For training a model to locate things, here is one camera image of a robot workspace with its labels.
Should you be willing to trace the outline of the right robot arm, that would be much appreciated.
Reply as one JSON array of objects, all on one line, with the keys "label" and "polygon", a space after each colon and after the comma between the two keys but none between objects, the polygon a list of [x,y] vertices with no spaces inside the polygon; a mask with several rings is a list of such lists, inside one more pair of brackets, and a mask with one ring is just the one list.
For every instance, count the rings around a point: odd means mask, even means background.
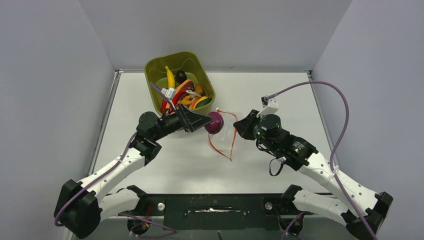
[{"label": "right robot arm", "polygon": [[289,214],[299,210],[331,219],[358,240],[376,239],[393,197],[356,182],[307,140],[283,129],[278,115],[258,114],[252,110],[235,122],[237,133],[245,140],[255,141],[259,150],[274,156],[282,166],[311,178],[334,195],[325,197],[292,184],[282,196],[282,209]]}]

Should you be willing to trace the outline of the long yellow chili pepper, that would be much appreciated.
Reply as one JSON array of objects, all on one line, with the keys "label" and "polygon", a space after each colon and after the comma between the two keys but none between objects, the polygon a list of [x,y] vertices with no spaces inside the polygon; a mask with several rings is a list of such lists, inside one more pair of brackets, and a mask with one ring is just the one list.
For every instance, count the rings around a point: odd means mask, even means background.
[{"label": "long yellow chili pepper", "polygon": [[165,66],[165,70],[166,70],[168,88],[175,88],[176,80],[175,80],[174,74],[172,73],[172,71],[169,69],[168,66]]}]

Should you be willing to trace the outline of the purple red onion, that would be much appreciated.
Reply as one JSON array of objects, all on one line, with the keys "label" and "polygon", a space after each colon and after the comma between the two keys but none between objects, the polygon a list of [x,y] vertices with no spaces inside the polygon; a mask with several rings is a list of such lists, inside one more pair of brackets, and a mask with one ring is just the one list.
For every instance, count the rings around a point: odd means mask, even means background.
[{"label": "purple red onion", "polygon": [[211,135],[219,133],[224,126],[224,118],[217,111],[209,112],[207,115],[213,118],[213,121],[204,127],[205,130]]}]

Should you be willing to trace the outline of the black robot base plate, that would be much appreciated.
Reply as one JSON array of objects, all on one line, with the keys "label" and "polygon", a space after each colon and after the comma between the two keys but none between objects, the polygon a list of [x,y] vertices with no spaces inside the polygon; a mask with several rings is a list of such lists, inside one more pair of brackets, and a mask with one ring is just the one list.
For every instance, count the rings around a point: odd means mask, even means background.
[{"label": "black robot base plate", "polygon": [[174,230],[277,231],[300,213],[280,193],[147,194],[132,214],[149,214]]}]

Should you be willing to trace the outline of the dark purple plum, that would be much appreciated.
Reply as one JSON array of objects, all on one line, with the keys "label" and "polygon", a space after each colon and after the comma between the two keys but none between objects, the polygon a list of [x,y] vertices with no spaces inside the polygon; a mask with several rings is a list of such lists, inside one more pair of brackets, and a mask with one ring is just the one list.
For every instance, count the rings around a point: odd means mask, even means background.
[{"label": "dark purple plum", "polygon": [[182,84],[183,82],[185,82],[187,79],[188,79],[188,77],[187,77],[187,75],[186,75],[186,73],[184,72],[184,71],[182,71],[182,70],[179,70],[176,74],[175,74],[175,81],[178,83],[178,84]]}]

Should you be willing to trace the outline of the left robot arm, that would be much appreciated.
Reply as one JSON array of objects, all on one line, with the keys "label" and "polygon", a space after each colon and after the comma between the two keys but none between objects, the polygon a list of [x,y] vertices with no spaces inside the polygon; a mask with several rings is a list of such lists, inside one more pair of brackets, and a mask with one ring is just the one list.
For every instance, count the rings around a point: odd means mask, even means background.
[{"label": "left robot arm", "polygon": [[211,116],[179,104],[174,113],[158,116],[144,112],[123,152],[95,173],[63,184],[54,210],[54,225],[65,227],[80,239],[88,237],[103,220],[136,208],[142,190],[131,186],[109,192],[133,172],[150,163],[160,152],[158,140],[178,131],[192,133],[212,123]]}]

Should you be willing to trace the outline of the clear zip bag orange zipper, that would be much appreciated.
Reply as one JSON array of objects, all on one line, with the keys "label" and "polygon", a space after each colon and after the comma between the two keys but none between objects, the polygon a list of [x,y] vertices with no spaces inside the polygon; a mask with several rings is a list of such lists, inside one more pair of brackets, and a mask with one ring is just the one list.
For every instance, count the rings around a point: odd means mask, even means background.
[{"label": "clear zip bag orange zipper", "polygon": [[220,156],[231,162],[233,160],[233,150],[237,137],[237,130],[233,124],[237,122],[239,118],[236,113],[224,111],[219,108],[216,108],[215,112],[222,117],[223,126],[218,133],[208,133],[208,145]]}]

